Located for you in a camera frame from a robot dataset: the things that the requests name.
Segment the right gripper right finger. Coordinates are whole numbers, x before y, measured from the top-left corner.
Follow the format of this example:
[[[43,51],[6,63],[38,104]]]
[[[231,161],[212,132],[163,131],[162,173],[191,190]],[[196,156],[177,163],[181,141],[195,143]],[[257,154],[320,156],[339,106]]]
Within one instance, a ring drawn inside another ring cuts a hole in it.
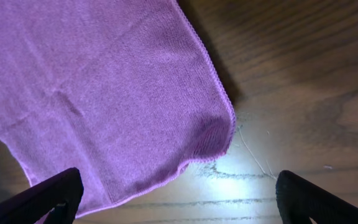
[[[358,223],[358,208],[289,170],[279,173],[277,207],[283,224]]]

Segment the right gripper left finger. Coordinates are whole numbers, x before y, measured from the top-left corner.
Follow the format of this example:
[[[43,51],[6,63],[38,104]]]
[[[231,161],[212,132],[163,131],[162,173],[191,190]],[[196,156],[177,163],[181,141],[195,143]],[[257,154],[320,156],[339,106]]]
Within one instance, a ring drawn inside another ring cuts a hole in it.
[[[72,224],[84,192],[72,167],[0,203],[0,223]]]

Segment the purple microfibre cloth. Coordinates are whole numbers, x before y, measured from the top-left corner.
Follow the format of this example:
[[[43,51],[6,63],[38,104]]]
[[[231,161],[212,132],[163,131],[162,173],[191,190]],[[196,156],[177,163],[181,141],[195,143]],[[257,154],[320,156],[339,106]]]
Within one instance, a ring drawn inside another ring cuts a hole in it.
[[[0,140],[30,185],[78,168],[77,217],[224,155],[235,124],[176,1],[0,1]]]

